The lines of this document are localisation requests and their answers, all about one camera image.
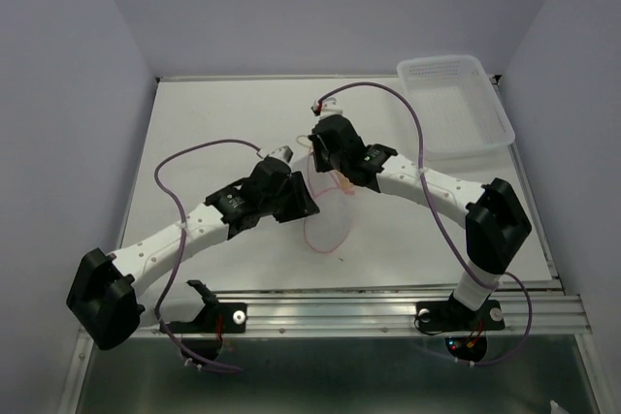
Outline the white mesh pink-trimmed laundry bag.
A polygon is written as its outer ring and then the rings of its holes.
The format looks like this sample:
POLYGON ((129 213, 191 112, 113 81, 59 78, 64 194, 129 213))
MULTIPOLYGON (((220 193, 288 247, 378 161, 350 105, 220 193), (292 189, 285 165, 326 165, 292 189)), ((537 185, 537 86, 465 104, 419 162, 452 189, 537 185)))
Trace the white mesh pink-trimmed laundry bag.
POLYGON ((344 243, 351 227, 348 201, 352 196, 334 189, 329 173, 318 173, 312 155, 310 162, 307 156, 305 182, 320 212, 303 222, 303 238, 310 250, 324 255, 335 252, 344 243))

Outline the beige bra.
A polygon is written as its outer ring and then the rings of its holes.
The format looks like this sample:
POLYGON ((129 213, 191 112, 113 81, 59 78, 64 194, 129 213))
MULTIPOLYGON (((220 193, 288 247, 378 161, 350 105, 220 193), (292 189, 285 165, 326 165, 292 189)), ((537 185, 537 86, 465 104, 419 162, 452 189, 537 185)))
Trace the beige bra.
MULTIPOLYGON (((313 152, 310 139, 305 135, 299 135, 296 137, 296 143, 307 150, 308 162, 310 162, 313 152)), ((347 196, 355 194, 353 184, 340 172, 329 173, 329 177, 331 177, 334 183, 334 189, 340 189, 347 196)))

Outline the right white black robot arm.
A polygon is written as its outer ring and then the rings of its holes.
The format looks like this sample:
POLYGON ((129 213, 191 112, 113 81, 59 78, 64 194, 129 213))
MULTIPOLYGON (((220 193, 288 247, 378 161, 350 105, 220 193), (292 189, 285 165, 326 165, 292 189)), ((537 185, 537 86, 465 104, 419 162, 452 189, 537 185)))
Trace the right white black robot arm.
POLYGON ((309 135, 315 169, 337 171, 357 187, 427 207, 464 268, 446 304, 449 321, 468 327, 532 232, 507 181, 460 180, 413 162, 396 149, 365 144, 342 115, 322 117, 309 135))

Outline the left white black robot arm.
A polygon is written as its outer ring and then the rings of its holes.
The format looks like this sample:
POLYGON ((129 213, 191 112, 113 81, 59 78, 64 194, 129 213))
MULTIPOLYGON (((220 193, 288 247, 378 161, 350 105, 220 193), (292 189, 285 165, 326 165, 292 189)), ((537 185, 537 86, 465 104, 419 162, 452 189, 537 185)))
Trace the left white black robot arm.
POLYGON ((264 217, 287 223, 318 214, 301 172, 274 157, 250 176, 210 194, 180 220, 128 247, 99 248, 80 260, 69 294, 72 311, 98 348, 110 350, 144 325, 140 296, 192 256, 257 226, 264 217))

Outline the white perforated plastic basket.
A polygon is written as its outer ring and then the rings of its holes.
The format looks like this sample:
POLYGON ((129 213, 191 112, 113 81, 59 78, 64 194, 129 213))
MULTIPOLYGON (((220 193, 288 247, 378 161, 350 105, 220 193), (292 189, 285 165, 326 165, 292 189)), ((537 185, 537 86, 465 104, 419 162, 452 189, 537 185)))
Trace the white perforated plastic basket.
POLYGON ((429 159, 512 145, 515 133, 491 80, 472 55, 441 55, 397 65, 404 96, 419 117, 429 159))

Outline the aluminium mounting rail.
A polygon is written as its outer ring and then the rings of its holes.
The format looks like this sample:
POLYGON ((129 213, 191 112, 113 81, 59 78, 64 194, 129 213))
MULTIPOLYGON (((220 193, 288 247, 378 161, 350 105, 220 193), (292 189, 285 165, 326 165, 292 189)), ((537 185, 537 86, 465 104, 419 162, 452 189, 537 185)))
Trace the aluminium mounting rail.
MULTIPOLYGON (((321 292, 215 292, 221 303, 246 303, 246 327, 242 334, 224 331, 228 338, 324 338, 324 337, 422 337, 414 327, 416 305, 448 298, 439 288, 328 290, 321 292)), ((560 290, 529 292, 533 303, 530 335, 590 334, 586 310, 578 296, 560 290)), ((147 305, 132 337, 164 336, 153 312, 158 293, 147 291, 139 303, 147 305)), ((495 293, 506 328, 500 336, 520 335, 527 324, 527 305, 522 292, 511 285, 495 293)), ((198 293, 187 285, 165 299, 162 316, 167 321, 190 320, 203 306, 198 293)))

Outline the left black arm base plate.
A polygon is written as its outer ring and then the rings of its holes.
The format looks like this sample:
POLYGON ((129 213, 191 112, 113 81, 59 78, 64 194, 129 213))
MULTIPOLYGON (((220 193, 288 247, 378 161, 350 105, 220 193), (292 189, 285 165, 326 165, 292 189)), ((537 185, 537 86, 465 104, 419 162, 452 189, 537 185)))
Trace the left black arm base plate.
POLYGON ((164 322, 174 334, 243 334, 247 304, 219 299, 201 280, 185 284, 199 297, 198 302, 173 304, 163 311, 164 322))

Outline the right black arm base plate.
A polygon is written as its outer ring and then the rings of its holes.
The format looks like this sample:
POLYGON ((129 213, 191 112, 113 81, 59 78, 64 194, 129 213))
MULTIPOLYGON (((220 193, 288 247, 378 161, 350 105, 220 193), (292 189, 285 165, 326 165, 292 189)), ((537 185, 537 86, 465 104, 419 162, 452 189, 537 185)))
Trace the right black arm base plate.
POLYGON ((471 310, 453 296, 444 301, 418 302, 413 323, 424 334, 498 332, 506 328, 498 301, 487 299, 478 310, 471 310))

